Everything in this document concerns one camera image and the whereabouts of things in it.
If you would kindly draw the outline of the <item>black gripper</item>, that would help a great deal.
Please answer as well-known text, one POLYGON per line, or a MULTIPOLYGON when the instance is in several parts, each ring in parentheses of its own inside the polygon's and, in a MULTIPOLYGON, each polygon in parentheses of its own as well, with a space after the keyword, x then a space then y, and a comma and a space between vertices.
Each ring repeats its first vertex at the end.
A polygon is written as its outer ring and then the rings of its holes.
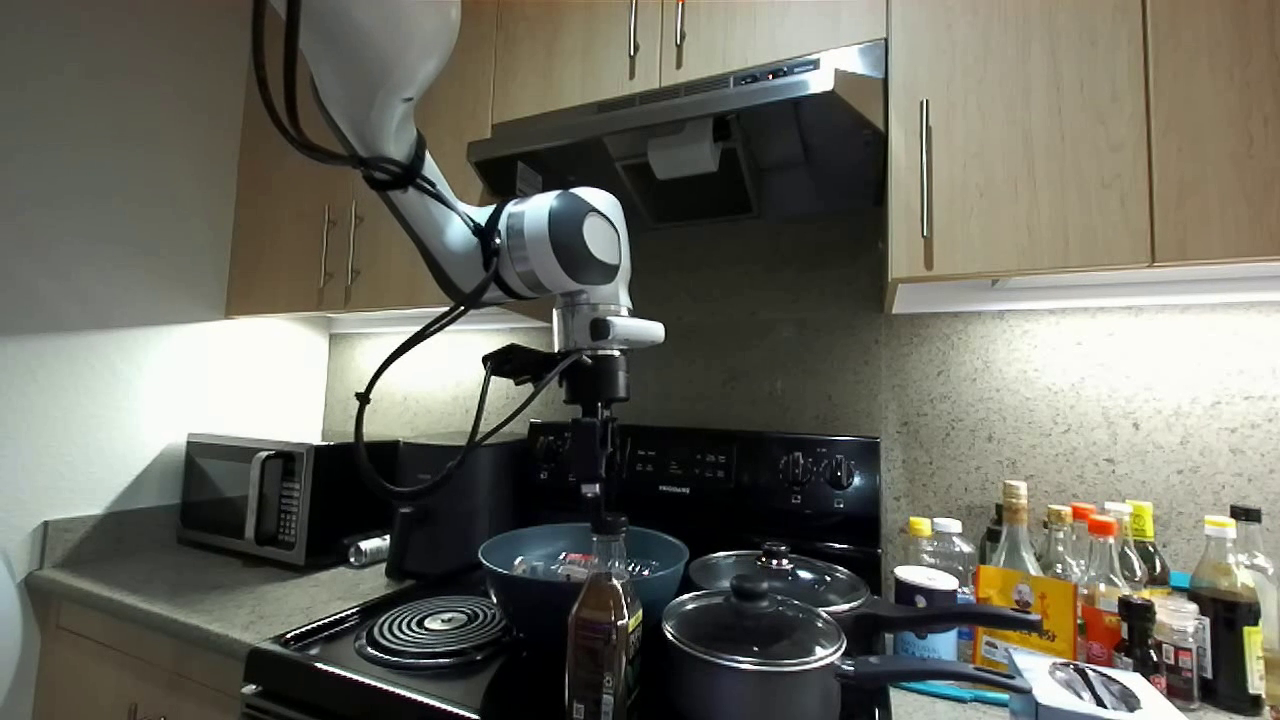
POLYGON ((618 408, 628 398, 628 364, 621 356, 576 356, 566 373, 574 416, 574 478, 584 495, 609 501, 618 408))

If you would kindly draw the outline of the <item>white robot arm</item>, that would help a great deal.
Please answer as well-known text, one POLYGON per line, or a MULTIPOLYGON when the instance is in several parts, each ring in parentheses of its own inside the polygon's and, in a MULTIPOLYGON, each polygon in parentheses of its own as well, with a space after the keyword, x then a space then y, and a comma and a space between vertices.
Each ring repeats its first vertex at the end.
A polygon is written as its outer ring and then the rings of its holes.
POLYGON ((570 385, 576 478, 604 495, 624 353, 659 348, 664 325, 633 313, 633 243, 614 191, 576 183, 471 205, 450 183, 415 106, 450 66, 461 18, 461 0, 251 0, 258 93, 299 157, 364 176, 454 295, 392 360, 467 308, 552 304, 535 387, 570 385))

